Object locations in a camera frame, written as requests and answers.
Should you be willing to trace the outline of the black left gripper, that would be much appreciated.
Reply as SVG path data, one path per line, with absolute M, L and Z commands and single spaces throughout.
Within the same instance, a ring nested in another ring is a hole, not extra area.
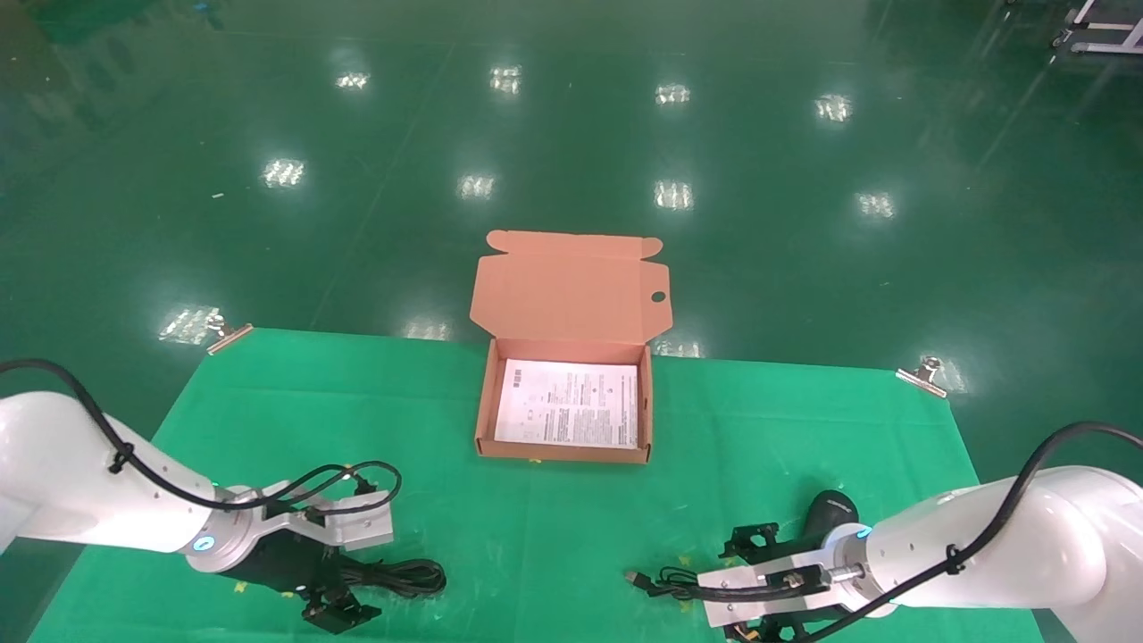
M 343 578 L 347 556 L 333 547 L 293 532 L 275 530 L 261 537 L 239 563 L 239 578 L 278 593 L 294 593 L 305 602 L 302 618 L 338 635 L 371 622 L 378 606 L 360 603 Z

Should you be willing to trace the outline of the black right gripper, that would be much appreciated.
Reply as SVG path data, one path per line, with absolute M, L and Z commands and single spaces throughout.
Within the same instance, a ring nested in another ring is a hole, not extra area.
M 780 524 L 760 522 L 732 529 L 724 544 L 722 558 L 740 558 L 746 564 L 764 564 L 782 556 L 777 541 Z M 756 622 L 732 622 L 728 625 L 728 642 L 807 642 L 812 632 L 808 625 L 833 625 L 846 620 L 853 611 L 844 605 L 821 606 L 821 609 L 782 612 L 775 618 L 760 618 Z

